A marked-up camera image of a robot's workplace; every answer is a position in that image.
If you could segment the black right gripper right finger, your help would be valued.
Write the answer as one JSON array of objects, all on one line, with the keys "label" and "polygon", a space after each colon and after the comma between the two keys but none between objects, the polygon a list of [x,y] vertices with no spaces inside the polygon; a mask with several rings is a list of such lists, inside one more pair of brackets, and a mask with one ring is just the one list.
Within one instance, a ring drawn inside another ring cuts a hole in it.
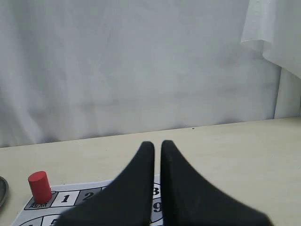
[{"label": "black right gripper right finger", "polygon": [[166,226],[270,226],[269,217],[201,176],[172,140],[161,145],[160,183]]}]

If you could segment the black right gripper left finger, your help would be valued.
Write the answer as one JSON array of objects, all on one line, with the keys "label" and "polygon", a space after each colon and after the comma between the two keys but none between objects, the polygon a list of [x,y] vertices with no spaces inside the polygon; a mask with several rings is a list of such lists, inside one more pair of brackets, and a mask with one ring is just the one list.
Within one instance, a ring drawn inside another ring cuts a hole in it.
[{"label": "black right gripper left finger", "polygon": [[141,143],[126,168],[101,192],[63,212],[58,226],[148,226],[151,220],[155,148]]}]

